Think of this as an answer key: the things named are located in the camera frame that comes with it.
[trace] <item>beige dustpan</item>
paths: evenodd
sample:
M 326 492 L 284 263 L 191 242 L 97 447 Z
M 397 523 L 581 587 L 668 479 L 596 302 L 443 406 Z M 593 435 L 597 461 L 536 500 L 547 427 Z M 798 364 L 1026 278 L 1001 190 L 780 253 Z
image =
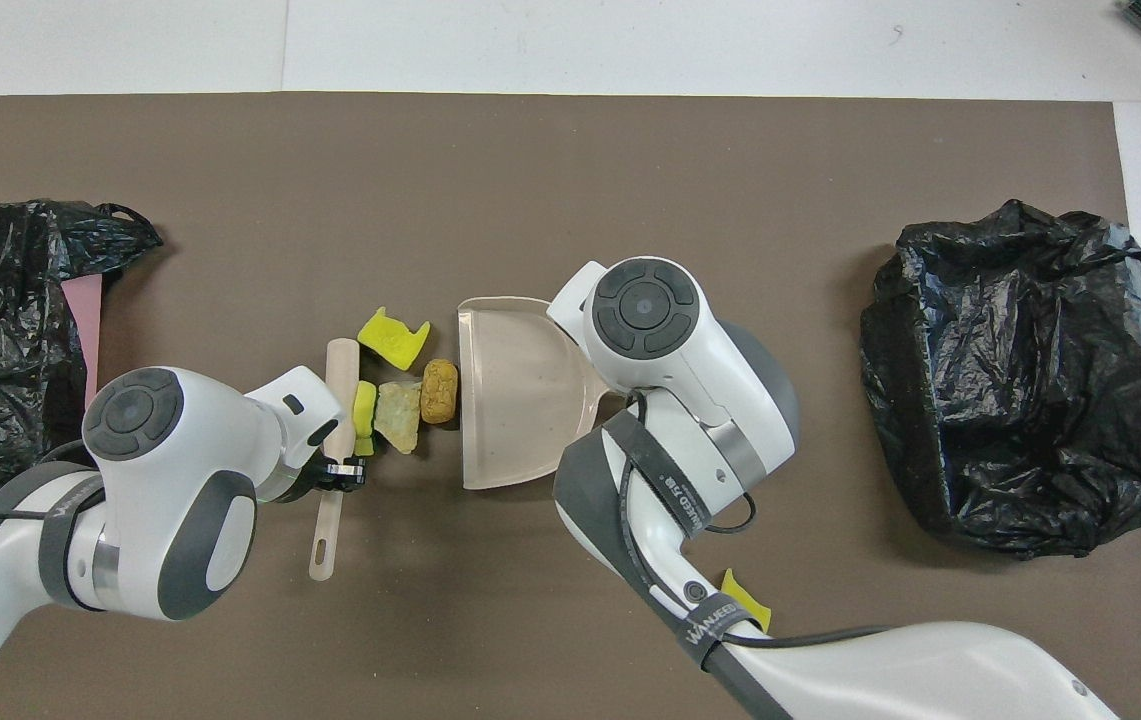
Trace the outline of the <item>beige dustpan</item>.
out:
M 511 486 L 556 470 L 610 391 L 533 297 L 459 305 L 464 488 Z

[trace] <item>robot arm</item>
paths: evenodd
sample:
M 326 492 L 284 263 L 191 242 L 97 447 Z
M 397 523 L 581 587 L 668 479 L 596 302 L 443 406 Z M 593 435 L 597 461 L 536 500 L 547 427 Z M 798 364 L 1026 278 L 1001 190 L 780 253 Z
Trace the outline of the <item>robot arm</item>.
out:
M 566 448 L 558 513 L 751 715 L 1115 718 L 1035 644 L 992 626 L 762 633 L 680 548 L 793 454 L 798 403 L 779 365 L 657 258 L 585 265 L 548 315 L 637 401 Z
M 82 437 L 98 470 L 44 462 L 0 490 L 0 646 L 27 612 L 60 602 L 184 620 L 241 572 L 256 501 L 297 496 L 299 470 L 340 406 L 294 369 L 245 396 L 179 369 L 108 383 Z

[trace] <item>wooden handle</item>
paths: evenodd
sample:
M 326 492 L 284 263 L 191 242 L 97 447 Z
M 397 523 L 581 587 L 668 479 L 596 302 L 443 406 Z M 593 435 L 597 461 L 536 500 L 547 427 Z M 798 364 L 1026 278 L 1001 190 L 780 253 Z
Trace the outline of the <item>wooden handle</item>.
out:
M 356 428 L 353 427 L 353 401 L 356 401 L 356 383 L 361 380 L 361 346 L 350 338 L 341 337 L 326 345 L 326 387 L 331 389 L 338 404 L 343 407 L 343 419 L 322 443 L 326 458 L 343 461 L 353 454 L 356 445 Z
M 343 407 L 343 419 L 322 443 L 326 458 L 342 462 L 353 454 L 356 428 L 353 427 L 353 402 L 361 381 L 361 346 L 350 338 L 337 338 L 326 345 L 326 387 Z M 313 533 L 313 551 L 308 556 L 308 577 L 327 580 L 334 574 L 338 551 L 338 521 L 343 511 L 342 492 L 323 492 L 317 509 L 317 529 Z
M 322 493 L 317 509 L 317 532 L 313 533 L 313 551 L 308 560 L 308 577 L 322 582 L 334 574 L 334 543 L 338 542 L 338 519 L 343 511 L 343 493 Z

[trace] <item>brown table surface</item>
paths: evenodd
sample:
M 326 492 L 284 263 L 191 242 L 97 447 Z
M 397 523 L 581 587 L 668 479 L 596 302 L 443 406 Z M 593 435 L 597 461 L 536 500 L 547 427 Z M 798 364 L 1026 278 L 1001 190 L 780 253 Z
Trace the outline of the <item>brown table surface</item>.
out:
M 167 364 L 242 391 L 319 372 L 379 305 L 432 321 L 424 359 L 456 359 L 467 297 L 670 256 L 779 357 L 804 414 L 756 526 L 697 539 L 695 565 L 733 565 L 776 634 L 1012 629 L 1141 715 L 1141 529 L 1085 560 L 942 547 L 896 495 L 859 385 L 858 315 L 905 224 L 1009 197 L 1124 220 L 1108 105 L 0 97 L 0 201 L 31 197 L 121 202 L 168 241 L 105 300 L 100 378 Z M 0 652 L 0 717 L 742 715 L 565 532 L 550 478 L 463 492 L 459 454 L 430 429 L 377 458 L 326 583 L 306 574 L 314 496 L 265 507 L 241 581 L 187 623 L 34 612 Z

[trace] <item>garbage bag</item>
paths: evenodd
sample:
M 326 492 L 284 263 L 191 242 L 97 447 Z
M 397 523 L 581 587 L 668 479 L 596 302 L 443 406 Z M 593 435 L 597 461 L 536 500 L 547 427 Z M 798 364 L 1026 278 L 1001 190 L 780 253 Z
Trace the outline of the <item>garbage bag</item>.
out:
M 1141 527 L 1140 264 L 1123 225 L 1017 200 L 904 228 L 863 383 L 922 528 L 1030 559 Z
M 122 269 L 160 243 L 120 205 L 0 205 L 0 486 L 80 434 L 84 356 L 59 283 Z

